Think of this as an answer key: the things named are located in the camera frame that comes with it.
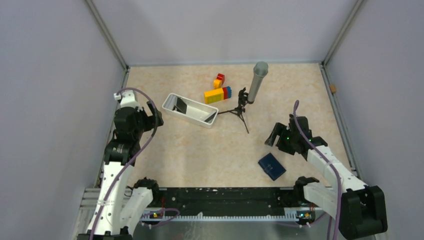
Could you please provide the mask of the blue leather card holder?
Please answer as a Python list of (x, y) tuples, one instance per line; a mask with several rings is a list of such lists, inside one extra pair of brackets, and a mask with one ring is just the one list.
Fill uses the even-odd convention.
[(272, 181), (277, 180), (287, 171), (272, 153), (262, 157), (258, 164)]

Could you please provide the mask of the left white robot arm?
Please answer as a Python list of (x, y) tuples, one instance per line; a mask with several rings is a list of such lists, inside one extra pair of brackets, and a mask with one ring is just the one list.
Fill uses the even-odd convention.
[(134, 186), (124, 203), (124, 193), (137, 157), (164, 124), (154, 101), (143, 91), (125, 87), (114, 94), (112, 139), (103, 155), (103, 177), (93, 216), (78, 240), (131, 240), (145, 209), (160, 202), (151, 186)]

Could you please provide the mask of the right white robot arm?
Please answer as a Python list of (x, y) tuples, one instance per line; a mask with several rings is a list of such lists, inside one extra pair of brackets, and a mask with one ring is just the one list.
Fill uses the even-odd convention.
[(335, 227), (347, 240), (356, 240), (388, 230), (385, 195), (356, 177), (334, 155), (321, 136), (314, 136), (305, 116), (290, 114), (289, 123), (275, 123), (267, 146), (301, 155), (314, 166), (332, 189), (314, 177), (301, 176), (293, 189), (293, 200), (299, 206), (309, 203), (320, 207), (335, 221)]

